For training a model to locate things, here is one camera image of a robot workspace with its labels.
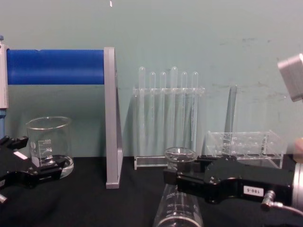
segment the black table surface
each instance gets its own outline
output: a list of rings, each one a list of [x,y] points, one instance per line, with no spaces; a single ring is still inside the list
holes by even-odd
[[[134,170],[125,157],[119,189],[106,189],[106,159],[74,159],[74,171],[34,189],[9,187],[1,193],[0,227],[151,227],[163,193],[162,169]],[[303,226],[288,211],[261,211],[256,202],[230,199],[219,205],[199,198],[205,227]]]

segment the label sticker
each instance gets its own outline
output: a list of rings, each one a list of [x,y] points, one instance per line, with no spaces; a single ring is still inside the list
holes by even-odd
[[[247,195],[255,195],[255,196],[264,196],[264,189],[263,188],[255,188],[250,186],[244,186],[243,193]]]
[[[0,187],[2,187],[5,184],[5,180],[0,181]]]
[[[17,155],[19,158],[25,160],[27,157],[24,154],[21,154],[19,151],[14,152],[14,155]]]

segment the blue padded bar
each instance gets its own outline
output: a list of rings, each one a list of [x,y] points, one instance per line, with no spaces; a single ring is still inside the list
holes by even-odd
[[[103,50],[8,50],[9,85],[104,84]]]

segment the test tube rack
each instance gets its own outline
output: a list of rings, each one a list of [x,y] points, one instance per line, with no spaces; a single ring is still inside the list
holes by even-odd
[[[139,68],[139,85],[134,87],[134,167],[166,166],[164,151],[170,147],[202,151],[197,140],[205,89],[198,86],[198,73],[146,73]]]

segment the glass cylinder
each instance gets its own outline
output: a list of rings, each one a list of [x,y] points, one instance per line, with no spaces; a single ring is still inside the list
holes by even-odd
[[[32,162],[37,167],[48,166],[65,158],[61,178],[69,175],[74,168],[70,123],[71,119],[67,117],[41,117],[26,123]]]
[[[197,154],[186,148],[165,151],[168,168],[191,171],[191,162]],[[176,185],[165,185],[153,227],[202,227],[203,221],[197,197],[179,192]]]

